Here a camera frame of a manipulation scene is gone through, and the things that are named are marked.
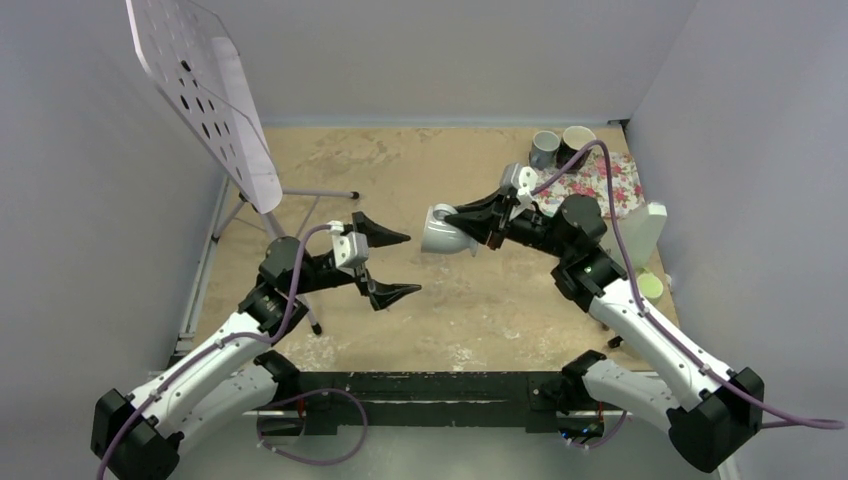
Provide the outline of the light grey mug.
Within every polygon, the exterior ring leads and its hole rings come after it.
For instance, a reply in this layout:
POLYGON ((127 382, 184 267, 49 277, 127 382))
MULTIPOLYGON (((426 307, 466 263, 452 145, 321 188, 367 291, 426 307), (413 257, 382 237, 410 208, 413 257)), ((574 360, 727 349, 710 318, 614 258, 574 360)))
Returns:
POLYGON ((446 222, 448 216, 457 213, 455 207, 444 203, 428 208, 420 242, 421 253, 454 255, 468 251, 472 257, 477 255, 479 243, 446 222))

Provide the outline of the grey mug with lettering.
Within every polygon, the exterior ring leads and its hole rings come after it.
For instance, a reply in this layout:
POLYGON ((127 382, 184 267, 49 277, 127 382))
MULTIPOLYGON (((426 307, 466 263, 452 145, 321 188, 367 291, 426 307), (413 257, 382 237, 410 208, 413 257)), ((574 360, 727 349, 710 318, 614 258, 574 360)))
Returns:
POLYGON ((529 166, 537 170, 554 166, 560 144, 561 138, 556 132, 550 130, 537 131, 533 135, 528 154, 529 166))

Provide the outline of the black mug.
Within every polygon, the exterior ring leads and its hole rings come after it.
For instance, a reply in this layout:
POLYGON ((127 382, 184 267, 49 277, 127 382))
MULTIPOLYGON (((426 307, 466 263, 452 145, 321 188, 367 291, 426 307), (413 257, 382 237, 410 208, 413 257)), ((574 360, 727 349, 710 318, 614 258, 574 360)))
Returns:
POLYGON ((585 126, 570 126, 560 135, 560 145, 556 156, 556 167, 562 168, 587 143, 596 139, 595 133, 585 126))

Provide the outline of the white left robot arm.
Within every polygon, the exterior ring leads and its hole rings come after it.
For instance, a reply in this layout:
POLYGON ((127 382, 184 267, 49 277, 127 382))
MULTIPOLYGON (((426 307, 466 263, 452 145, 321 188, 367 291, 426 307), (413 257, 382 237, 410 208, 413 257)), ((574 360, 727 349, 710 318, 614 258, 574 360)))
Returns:
POLYGON ((419 291, 417 284, 380 283, 366 266, 371 249, 410 239, 358 211, 349 222, 272 240, 254 287, 213 335, 131 392, 112 389, 97 401, 97 478, 166 479, 194 443, 236 416, 291 406, 302 421, 309 398, 340 394, 303 389, 300 370, 275 346, 309 315, 303 294, 353 285, 381 311, 419 291))

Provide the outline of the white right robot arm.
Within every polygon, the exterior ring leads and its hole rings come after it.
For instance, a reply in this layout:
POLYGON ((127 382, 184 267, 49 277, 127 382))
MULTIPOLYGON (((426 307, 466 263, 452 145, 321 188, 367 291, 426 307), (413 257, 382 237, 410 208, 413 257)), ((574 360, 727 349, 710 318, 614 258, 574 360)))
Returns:
POLYGON ((598 202, 569 195, 547 216, 522 209, 506 191, 450 208, 445 222, 492 250, 505 240, 557 258, 559 292, 614 330, 654 369, 651 380, 598 352, 567 365, 564 399, 576 407, 611 403, 667 433, 692 467, 715 471, 762 427, 765 384, 751 368, 735 370, 696 345, 648 306, 625 269, 601 247, 607 231, 598 202))

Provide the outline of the green mug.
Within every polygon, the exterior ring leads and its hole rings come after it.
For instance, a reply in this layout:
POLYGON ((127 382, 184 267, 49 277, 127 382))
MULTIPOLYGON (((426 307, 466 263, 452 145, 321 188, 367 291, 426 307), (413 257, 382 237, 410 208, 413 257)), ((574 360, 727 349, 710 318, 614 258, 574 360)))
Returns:
POLYGON ((644 300, 656 305, 665 293, 663 281, 653 272, 642 270, 637 275, 637 286, 644 300))

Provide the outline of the floral tray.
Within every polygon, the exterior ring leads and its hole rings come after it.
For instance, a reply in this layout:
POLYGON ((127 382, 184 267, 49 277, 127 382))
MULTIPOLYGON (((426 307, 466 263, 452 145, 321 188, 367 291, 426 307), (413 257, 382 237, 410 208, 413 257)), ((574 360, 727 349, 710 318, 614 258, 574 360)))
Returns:
POLYGON ((633 157, 628 153, 610 153, 612 195, 607 179, 609 170, 599 148, 594 148, 585 164, 576 173, 566 173, 546 189, 534 195, 540 209, 552 215, 569 195, 593 198, 599 204, 604 219, 610 218, 609 198, 613 199, 616 215, 621 218, 642 205, 645 200, 633 157))

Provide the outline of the white box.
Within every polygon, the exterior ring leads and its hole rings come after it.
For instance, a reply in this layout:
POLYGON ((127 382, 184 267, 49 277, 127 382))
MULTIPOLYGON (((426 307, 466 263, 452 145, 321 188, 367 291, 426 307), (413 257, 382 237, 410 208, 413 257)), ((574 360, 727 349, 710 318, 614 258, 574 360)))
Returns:
POLYGON ((637 207, 618 220, 618 232, 612 232, 612 258, 625 265, 619 240, 634 270, 646 268, 650 262, 667 220, 667 208, 659 202, 649 202, 637 207))

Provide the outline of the perforated calibration board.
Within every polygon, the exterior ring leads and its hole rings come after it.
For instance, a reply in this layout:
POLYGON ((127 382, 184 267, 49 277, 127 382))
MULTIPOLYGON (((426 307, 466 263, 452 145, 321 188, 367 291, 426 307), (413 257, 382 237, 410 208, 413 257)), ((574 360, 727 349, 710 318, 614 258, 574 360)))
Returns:
POLYGON ((238 49, 191 1, 125 3, 139 62, 158 92, 261 214, 283 192, 238 49))

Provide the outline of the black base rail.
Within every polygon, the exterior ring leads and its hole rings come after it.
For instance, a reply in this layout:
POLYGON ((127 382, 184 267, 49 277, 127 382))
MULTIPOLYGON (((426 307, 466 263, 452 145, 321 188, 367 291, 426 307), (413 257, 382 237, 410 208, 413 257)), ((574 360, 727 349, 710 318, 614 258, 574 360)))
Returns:
POLYGON ((302 372, 283 380, 261 412, 282 411, 308 435, 341 426, 519 428, 598 439, 617 410, 577 393, 558 371, 302 372))

